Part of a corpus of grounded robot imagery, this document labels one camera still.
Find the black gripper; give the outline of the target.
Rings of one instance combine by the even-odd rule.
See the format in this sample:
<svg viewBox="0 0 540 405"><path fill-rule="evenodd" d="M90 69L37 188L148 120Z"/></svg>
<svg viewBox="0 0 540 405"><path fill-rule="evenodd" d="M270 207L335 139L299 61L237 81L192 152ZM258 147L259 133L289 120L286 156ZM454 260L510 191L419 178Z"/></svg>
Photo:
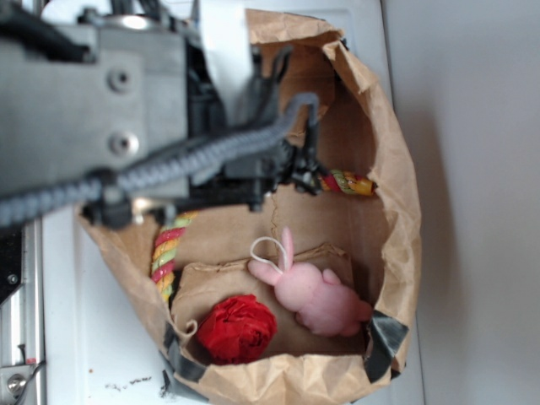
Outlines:
<svg viewBox="0 0 540 405"><path fill-rule="evenodd" d="M262 80L264 98L257 107L255 126L230 132L192 156L214 159L217 172L207 180L189 180L189 196L181 199L181 210L246 205L260 212L265 196L280 185L294 185L297 192L317 196L320 178L329 170L317 158L320 134L318 96L311 92L294 95L283 114L262 125L268 112L277 110L278 86L289 67L292 46L285 46L273 59L270 76Z"/></svg>

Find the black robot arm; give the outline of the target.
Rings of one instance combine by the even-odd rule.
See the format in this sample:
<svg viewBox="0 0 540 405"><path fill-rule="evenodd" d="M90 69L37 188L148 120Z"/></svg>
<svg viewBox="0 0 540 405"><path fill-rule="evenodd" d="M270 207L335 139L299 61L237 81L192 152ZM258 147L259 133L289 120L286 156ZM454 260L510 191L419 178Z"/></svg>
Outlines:
<svg viewBox="0 0 540 405"><path fill-rule="evenodd" d="M262 73L238 1L85 8L50 24L1 4L1 225L82 204L111 227L245 204L281 184L320 193L318 97L278 108L290 49Z"/></svg>

